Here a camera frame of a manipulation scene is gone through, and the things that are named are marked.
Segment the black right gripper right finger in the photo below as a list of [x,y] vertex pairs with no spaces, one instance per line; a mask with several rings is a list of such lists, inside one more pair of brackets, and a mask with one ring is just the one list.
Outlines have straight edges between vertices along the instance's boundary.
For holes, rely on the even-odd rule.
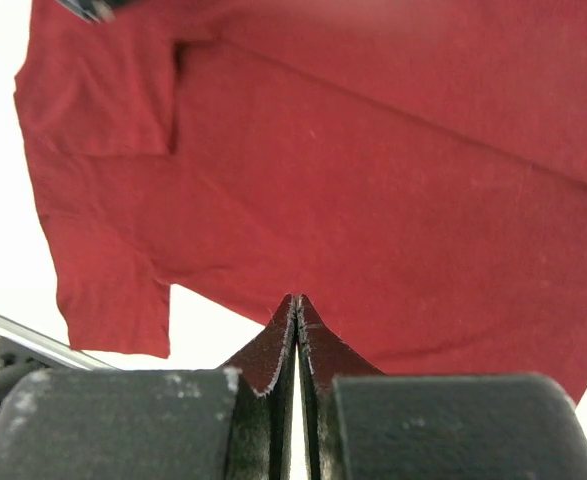
[[539,374],[386,375],[295,301],[313,479],[587,479],[574,404]]

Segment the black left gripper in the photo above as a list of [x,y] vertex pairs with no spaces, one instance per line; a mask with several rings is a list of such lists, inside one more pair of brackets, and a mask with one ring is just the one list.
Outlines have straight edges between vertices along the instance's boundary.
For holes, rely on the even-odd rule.
[[57,3],[86,22],[107,23],[121,11],[137,6],[140,0],[58,0]]

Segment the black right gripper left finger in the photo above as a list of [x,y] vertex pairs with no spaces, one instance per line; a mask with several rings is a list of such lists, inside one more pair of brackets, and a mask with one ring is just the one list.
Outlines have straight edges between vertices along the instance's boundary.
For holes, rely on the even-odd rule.
[[285,479],[295,301],[201,370],[45,368],[0,407],[0,479]]

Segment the dark red t shirt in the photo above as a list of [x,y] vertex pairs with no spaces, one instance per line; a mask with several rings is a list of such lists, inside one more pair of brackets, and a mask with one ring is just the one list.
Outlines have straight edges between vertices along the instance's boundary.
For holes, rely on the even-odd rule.
[[15,104],[76,349],[301,293],[388,373],[587,389],[587,1],[36,1]]

